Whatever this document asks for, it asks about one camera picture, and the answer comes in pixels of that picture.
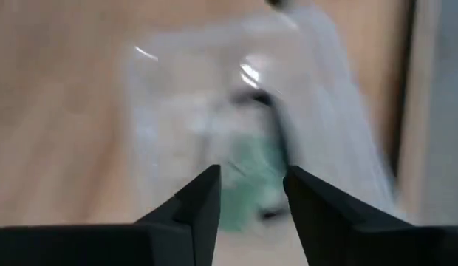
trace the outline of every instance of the wooden table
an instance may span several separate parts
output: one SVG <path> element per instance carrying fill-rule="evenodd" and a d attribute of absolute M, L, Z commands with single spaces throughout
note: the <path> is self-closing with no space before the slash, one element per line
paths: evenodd
<path fill-rule="evenodd" d="M 390 149 L 406 1 L 315 2 L 338 24 Z M 259 0 L 0 1 L 0 225 L 139 217 L 117 75 L 124 42 L 266 9 Z"/>

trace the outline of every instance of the blurry background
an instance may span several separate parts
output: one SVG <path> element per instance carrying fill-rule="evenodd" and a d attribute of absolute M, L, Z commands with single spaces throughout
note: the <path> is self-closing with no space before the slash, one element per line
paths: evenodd
<path fill-rule="evenodd" d="M 316 0 L 335 21 L 394 157 L 409 1 Z M 262 0 L 0 0 L 0 225 L 138 218 L 119 71 L 126 44 L 251 13 Z"/>

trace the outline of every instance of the clear plastic bag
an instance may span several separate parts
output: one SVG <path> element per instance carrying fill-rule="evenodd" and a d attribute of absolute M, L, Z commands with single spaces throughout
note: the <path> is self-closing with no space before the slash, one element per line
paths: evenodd
<path fill-rule="evenodd" d="M 373 139 L 335 25 L 318 8 L 159 33 L 132 47 L 126 70 L 133 178 L 143 214 L 210 164 L 223 163 L 233 145 L 228 136 L 260 132 L 250 122 L 228 119 L 230 112 L 216 111 L 231 95 L 251 87 L 283 103 L 291 163 L 397 215 L 391 175 Z M 202 149 L 208 136 L 213 142 Z M 295 257 L 304 264 L 293 225 L 276 227 L 291 232 L 273 238 L 276 249 L 286 252 L 264 252 L 264 263 L 293 262 Z M 245 236 L 218 240 L 218 245 L 247 259 L 252 253 L 240 248 L 248 242 L 256 242 L 259 250 L 271 245 Z M 215 260 L 226 255 L 218 255 L 217 248 Z"/>

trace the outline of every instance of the white plastic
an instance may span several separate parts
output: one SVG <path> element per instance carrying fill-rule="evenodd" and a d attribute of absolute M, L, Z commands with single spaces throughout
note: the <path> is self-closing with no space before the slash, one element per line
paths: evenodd
<path fill-rule="evenodd" d="M 153 35 L 132 47 L 126 73 L 132 178 L 142 214 L 205 164 L 220 163 L 217 154 L 225 153 L 224 146 L 201 154 L 208 135 L 217 139 L 217 132 L 234 126 L 250 128 L 243 121 L 208 126 L 218 104 L 248 86 L 263 88 L 284 103 L 290 144 L 297 148 L 294 163 L 397 214 L 390 172 L 372 137 L 335 25 L 316 7 Z M 201 161 L 202 155 L 209 159 Z M 271 230 L 273 241 L 220 233 L 214 264 L 305 265 L 293 223 Z"/>

